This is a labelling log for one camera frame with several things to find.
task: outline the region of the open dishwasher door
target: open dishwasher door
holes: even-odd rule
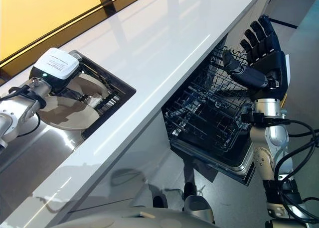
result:
[[[241,114],[252,104],[247,89],[223,70],[220,45],[162,108],[171,147],[248,185],[254,173],[250,126]],[[247,64],[245,57],[234,58]]]

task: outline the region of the gray floor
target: gray floor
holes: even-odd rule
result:
[[[319,128],[319,0],[312,6],[298,29],[279,24],[274,24],[274,28],[281,41],[282,50],[290,55],[291,84],[285,105],[288,118]],[[302,127],[289,126],[290,133],[303,131]],[[308,139],[291,139],[290,150],[308,142]],[[294,164],[298,164],[304,156],[296,156]],[[318,161],[319,151],[316,151],[309,163],[296,175],[303,198],[319,197]],[[172,153],[131,205],[151,207],[152,197],[160,195],[167,200],[169,208],[180,210],[183,206],[181,191],[185,182],[183,168],[183,161]],[[259,174],[255,173],[250,185],[246,187],[221,173],[213,170],[211,173],[211,181],[196,171],[194,178],[199,195],[203,195],[213,208],[216,224],[222,228],[264,227],[264,222],[270,217],[267,214],[266,198]],[[309,202],[308,209],[319,215],[318,202]]]

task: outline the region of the robotic hand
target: robotic hand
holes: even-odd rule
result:
[[[12,87],[9,94],[0,98],[0,153],[7,143],[20,134],[23,124],[39,109],[46,106],[44,97],[65,88],[78,74],[79,61],[74,56],[56,48],[50,48],[31,69],[29,80],[20,87]]]
[[[245,39],[240,42],[247,52],[248,65],[241,65],[230,51],[223,56],[224,68],[237,83],[248,88],[252,101],[258,99],[282,100],[288,88],[289,77],[285,54],[280,49],[277,35],[266,15],[251,23],[255,34],[247,29]]]
[[[275,218],[266,223],[266,227],[305,227],[319,220],[306,210],[293,178],[307,160],[293,170],[291,157],[300,151],[288,153],[289,135],[285,124],[298,123],[310,129],[309,135],[313,138],[308,146],[311,149],[307,159],[313,152],[317,137],[307,124],[285,119],[280,104],[290,80],[285,55],[269,18],[262,15],[258,22],[250,25],[256,35],[249,29],[245,31],[250,43],[245,39],[240,43],[247,52],[248,65],[241,65],[226,50],[223,54],[224,69],[234,81],[247,87],[248,96],[255,104],[248,114],[242,115],[242,121],[252,124],[250,137],[254,163],[263,179],[268,213]]]

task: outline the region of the white countertop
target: white countertop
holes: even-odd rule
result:
[[[47,207],[59,210],[80,198],[255,1],[138,0],[62,46],[78,50],[137,92],[1,228],[44,227],[60,214]]]

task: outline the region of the sink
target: sink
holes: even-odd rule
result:
[[[86,130],[61,130],[41,122],[35,132],[9,143],[0,155],[0,223],[136,92],[79,52],[74,50],[70,54],[81,57],[82,73],[102,82],[107,87],[109,95],[95,105],[94,109],[98,112],[99,118]],[[68,88],[59,94],[51,95],[82,102],[88,98]],[[37,117],[32,117],[23,126],[21,133],[32,130],[37,122]]]

